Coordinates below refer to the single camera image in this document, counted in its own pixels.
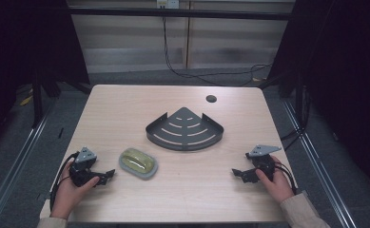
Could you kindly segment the yellow soap bar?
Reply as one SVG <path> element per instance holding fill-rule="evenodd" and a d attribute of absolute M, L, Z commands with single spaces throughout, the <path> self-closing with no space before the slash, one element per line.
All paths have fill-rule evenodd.
<path fill-rule="evenodd" d="M 155 165 L 155 161 L 148 154 L 134 148 L 129 148 L 122 153 L 121 162 L 141 174 L 149 173 Z"/>

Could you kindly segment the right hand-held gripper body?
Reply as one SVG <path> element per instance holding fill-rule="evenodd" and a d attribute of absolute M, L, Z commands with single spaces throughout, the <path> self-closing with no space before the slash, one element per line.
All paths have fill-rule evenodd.
<path fill-rule="evenodd" d="M 250 152 L 245 154 L 246 158 L 252 161 L 254 165 L 253 169 L 245 172 L 246 176 L 256 175 L 255 171 L 261 169 L 272 180 L 275 171 L 275 162 L 270 154 L 279 150 L 281 148 L 278 146 L 257 144 Z"/>

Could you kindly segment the dark grey corner shelf rack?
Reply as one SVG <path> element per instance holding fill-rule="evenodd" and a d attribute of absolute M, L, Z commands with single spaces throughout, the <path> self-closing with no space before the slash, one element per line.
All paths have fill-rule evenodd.
<path fill-rule="evenodd" d="M 224 128 L 205 115 L 198 116 L 187 107 L 172 115 L 167 113 L 146 127 L 147 138 L 163 148 L 175 151 L 197 151 L 219 142 Z"/>

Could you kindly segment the white wall socket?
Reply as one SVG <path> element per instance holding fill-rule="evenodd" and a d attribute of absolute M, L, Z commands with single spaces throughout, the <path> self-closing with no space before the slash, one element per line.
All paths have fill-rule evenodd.
<path fill-rule="evenodd" d="M 178 10 L 180 8 L 179 0 L 156 0 L 158 9 Z"/>

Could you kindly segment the person's left hand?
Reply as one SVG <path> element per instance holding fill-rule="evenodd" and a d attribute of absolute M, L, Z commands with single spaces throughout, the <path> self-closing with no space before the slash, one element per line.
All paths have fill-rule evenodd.
<path fill-rule="evenodd" d="M 58 189 L 50 216 L 58 219 L 68 219 L 74 207 L 80 203 L 84 196 L 98 183 L 99 177 L 94 177 L 86 184 L 77 187 L 69 176 L 69 161 L 61 175 L 61 181 L 58 183 Z"/>

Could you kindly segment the person's right hand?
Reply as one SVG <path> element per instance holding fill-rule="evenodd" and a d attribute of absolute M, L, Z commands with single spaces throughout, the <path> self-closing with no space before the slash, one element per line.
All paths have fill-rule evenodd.
<path fill-rule="evenodd" d="M 272 180 L 270 180 L 261 169 L 257 169 L 255 173 L 269 195 L 277 203 L 282 203 L 283 201 L 295 196 L 291 186 L 289 185 L 288 179 L 281 169 L 275 169 Z"/>

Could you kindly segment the aluminium frame rail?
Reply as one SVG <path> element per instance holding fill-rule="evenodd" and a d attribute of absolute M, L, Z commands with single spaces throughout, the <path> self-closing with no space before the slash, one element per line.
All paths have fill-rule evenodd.
<path fill-rule="evenodd" d="M 11 191 L 13 190 L 20 173 L 28 161 L 32 149 L 36 145 L 43 132 L 43 129 L 47 124 L 49 113 L 55 106 L 56 101 L 56 98 L 51 98 L 49 100 L 49 105 L 46 108 L 43 116 L 37 121 L 37 123 L 34 125 L 34 128 L 29 132 L 29 135 L 24 142 L 24 145 L 20 149 L 18 156 L 16 157 L 12 166 L 8 169 L 7 175 L 0 186 L 0 214 L 2 213 L 5 204 L 10 197 Z"/>
<path fill-rule="evenodd" d="M 329 201 L 341 223 L 341 226 L 343 228 L 359 228 L 357 223 L 354 221 L 350 210 L 342 199 L 340 192 L 337 190 L 334 182 L 330 178 L 315 146 L 298 122 L 297 114 L 293 105 L 289 101 L 283 101 L 282 103 L 294 129 L 297 131 L 297 139 L 301 142 L 302 147 L 310 160 L 319 181 L 321 182 L 321 186 L 326 196 L 329 198 Z"/>

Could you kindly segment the black metal stand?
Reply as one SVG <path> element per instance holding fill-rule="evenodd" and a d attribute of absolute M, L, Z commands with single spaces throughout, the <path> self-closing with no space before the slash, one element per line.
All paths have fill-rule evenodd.
<path fill-rule="evenodd" d="M 37 71 L 35 71 L 32 76 L 32 98 L 34 109 L 32 127 L 36 128 L 43 118 L 41 79 Z"/>

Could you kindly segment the black curtain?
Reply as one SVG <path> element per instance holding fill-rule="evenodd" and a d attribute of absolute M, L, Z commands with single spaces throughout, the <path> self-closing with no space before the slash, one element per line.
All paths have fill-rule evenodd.
<path fill-rule="evenodd" d="M 88 71 L 67 0 L 0 0 L 0 134 L 18 86 L 87 84 Z"/>
<path fill-rule="evenodd" d="M 370 180 L 370 0 L 295 0 L 269 77 L 302 83 Z"/>

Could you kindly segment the black horizontal frame bar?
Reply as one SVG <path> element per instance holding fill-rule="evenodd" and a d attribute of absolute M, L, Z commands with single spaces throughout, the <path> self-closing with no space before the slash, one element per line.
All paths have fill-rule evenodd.
<path fill-rule="evenodd" d="M 199 9 L 121 9 L 121 8 L 68 8 L 70 14 L 79 15 L 113 15 L 113 16 L 154 16 L 154 17 L 184 17 L 184 18 L 218 18 L 288 21 L 293 18 L 291 13 L 222 11 Z"/>

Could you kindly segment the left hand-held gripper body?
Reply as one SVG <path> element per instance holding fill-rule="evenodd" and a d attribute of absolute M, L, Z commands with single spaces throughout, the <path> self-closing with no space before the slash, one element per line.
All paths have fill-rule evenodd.
<path fill-rule="evenodd" d="M 87 147 L 83 147 L 79 151 L 78 156 L 74 159 L 69 168 L 69 176 L 74 185 L 81 187 L 95 177 L 98 177 L 99 179 L 107 178 L 106 174 L 96 173 L 90 170 L 96 160 L 97 155 Z"/>

